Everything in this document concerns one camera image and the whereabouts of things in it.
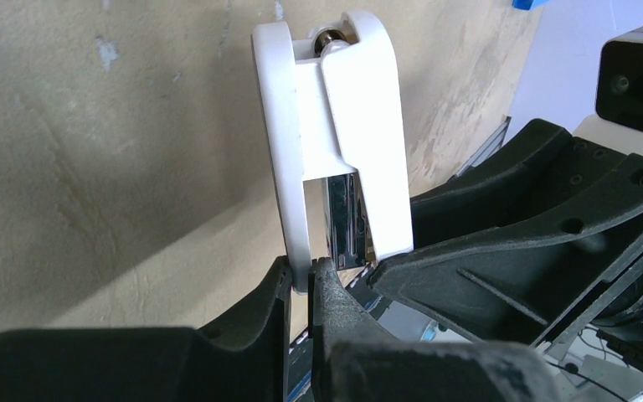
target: wall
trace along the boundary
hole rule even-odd
[[[284,248],[250,33],[284,19],[305,38],[350,7],[394,42],[412,191],[442,183],[507,113],[538,14],[506,0],[0,0],[0,331],[197,326],[252,289]],[[322,255],[323,226],[311,234]]]

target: black 3d-printed part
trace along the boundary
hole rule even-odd
[[[0,334],[0,400],[287,397],[291,271],[278,258],[248,296],[192,328]]]
[[[643,157],[546,121],[411,209],[369,285],[469,339],[567,342],[643,273]]]

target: black plastic part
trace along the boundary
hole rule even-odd
[[[558,401],[536,353],[511,343],[339,343],[335,401]]]
[[[401,342],[348,294],[331,260],[319,260],[311,272],[315,400],[558,400],[553,378],[531,349]]]
[[[291,271],[192,328],[0,334],[0,400],[286,400]]]
[[[643,157],[546,121],[411,209],[369,285],[469,339],[568,342],[643,274]]]

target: blue object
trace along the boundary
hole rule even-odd
[[[547,1],[548,0],[514,0],[514,8],[518,8],[520,10],[533,10]]]

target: cable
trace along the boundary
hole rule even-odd
[[[597,330],[596,328],[592,328],[592,327],[585,327],[584,329],[589,329],[590,331],[595,331],[595,334],[596,334],[596,336],[595,336],[595,337],[597,337],[598,330]],[[588,342],[583,338],[583,329],[581,329],[581,330],[578,332],[578,338],[579,338],[579,339],[580,339],[580,341],[581,341],[581,342],[583,342],[583,343],[585,344],[585,346],[587,346],[588,348],[592,348],[592,349],[599,350],[600,352],[602,352],[602,353],[603,353],[603,360],[607,360],[607,359],[608,359],[608,355],[610,355],[610,356],[612,356],[613,358],[616,358],[616,359],[620,360],[620,361],[625,365],[625,367],[627,367],[628,369],[630,368],[630,365],[629,365],[627,362],[625,362],[625,360],[623,360],[623,359],[622,359],[622,357],[621,357],[619,354],[617,354],[617,353],[612,353],[611,351],[609,351],[609,350],[607,350],[607,349],[605,348],[605,345],[604,345],[604,343],[603,343],[602,339],[598,338],[598,342],[600,342],[600,348],[597,348],[596,346],[591,345],[590,343],[588,343]]]
[[[595,381],[595,380],[593,380],[593,379],[591,379],[591,378],[589,378],[589,377],[586,377],[586,376],[582,375],[582,374],[581,374],[581,373],[579,373],[577,370],[571,370],[571,369],[565,368],[564,366],[561,366],[560,364],[551,363],[551,362],[549,362],[549,361],[546,361],[546,364],[548,364],[549,366],[554,366],[556,369],[563,370],[563,371],[565,371],[565,372],[566,372],[566,373],[568,373],[568,374],[572,374],[572,375],[574,375],[574,376],[576,376],[576,377],[580,377],[581,379],[584,379],[585,381],[588,381],[588,382],[589,382],[589,383],[591,383],[592,385],[594,385],[594,386],[596,386],[596,387],[598,387],[598,388],[602,389],[603,391],[607,392],[608,394],[611,394],[612,396],[614,396],[615,398],[617,398],[618,400],[620,400],[620,401],[622,401],[622,402],[630,402],[630,401],[628,401],[627,399],[625,399],[625,398],[623,398],[623,397],[619,396],[619,395],[618,395],[616,392],[614,392],[612,389],[609,389],[608,387],[606,387],[606,386],[604,386],[604,385],[602,385],[602,384],[598,383],[597,381]]]
[[[599,348],[597,346],[591,345],[590,343],[588,343],[588,341],[585,340],[585,338],[583,338],[583,330],[582,329],[578,332],[578,338],[588,348],[591,348],[593,350],[597,350],[598,352],[602,352],[603,353],[603,360],[608,359],[608,351],[605,350],[605,346],[603,345],[602,342],[600,343]]]

